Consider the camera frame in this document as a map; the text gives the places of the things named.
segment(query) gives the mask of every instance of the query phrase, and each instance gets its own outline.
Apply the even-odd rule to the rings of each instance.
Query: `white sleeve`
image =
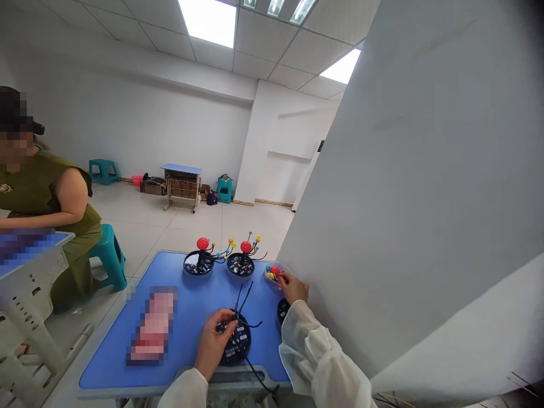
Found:
[[[166,390],[158,408],[206,408],[208,382],[200,371],[183,372]]]
[[[287,312],[279,354],[295,394],[312,396],[317,408],[376,407],[369,379],[302,300]]]

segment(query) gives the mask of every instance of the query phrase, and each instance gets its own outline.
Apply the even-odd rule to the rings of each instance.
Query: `teal plastic stool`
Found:
[[[232,180],[220,178],[217,182],[217,199],[231,203],[232,197]]]
[[[92,257],[100,258],[108,274],[107,279],[101,282],[100,287],[113,285],[116,292],[126,287],[125,256],[111,225],[102,224],[102,238],[89,252],[89,258]]]
[[[98,166],[99,173],[93,173],[92,167]],[[102,183],[104,185],[110,185],[112,181],[121,181],[119,173],[115,167],[115,163],[111,160],[94,159],[89,160],[89,174],[94,181]]]

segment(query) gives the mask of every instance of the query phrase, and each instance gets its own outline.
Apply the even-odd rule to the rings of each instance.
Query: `green shirt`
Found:
[[[55,187],[61,175],[74,167],[81,172],[92,197],[92,180],[89,173],[50,151],[40,150],[21,165],[19,172],[0,171],[0,209],[12,211],[9,217],[25,217],[61,212]],[[100,215],[87,204],[83,219],[75,224],[57,227],[57,231],[81,235],[100,223]]]

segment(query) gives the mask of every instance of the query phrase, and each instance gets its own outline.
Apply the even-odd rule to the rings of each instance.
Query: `fluorescent light panel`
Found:
[[[298,26],[301,25],[315,2],[316,0],[300,0],[299,5],[296,6],[295,12],[291,17],[291,23],[297,24]]]
[[[322,77],[334,79],[338,82],[347,84],[350,81],[351,73],[355,68],[355,64],[357,63],[357,59],[359,59],[360,53],[361,50],[354,49],[348,55],[344,56],[342,59],[323,71],[320,75]]]
[[[235,6],[216,0],[178,1],[191,37],[229,48],[234,47]]]
[[[277,17],[279,12],[282,11],[283,1],[284,0],[271,0],[270,6],[268,7],[268,14]]]
[[[256,4],[257,4],[257,0],[244,0],[244,7],[249,7],[250,9],[254,9]]]

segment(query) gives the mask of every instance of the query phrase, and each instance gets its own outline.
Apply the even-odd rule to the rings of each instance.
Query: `hand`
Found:
[[[200,343],[198,344],[197,361],[194,368],[200,371],[208,383],[214,374],[228,340],[234,334],[238,320],[232,320],[234,312],[228,309],[219,309],[206,320],[202,327]],[[215,327],[218,323],[230,322],[223,334],[218,334]]]
[[[290,305],[297,300],[304,300],[308,303],[309,286],[302,280],[295,278],[290,273],[280,274],[278,280],[282,286],[283,294]]]

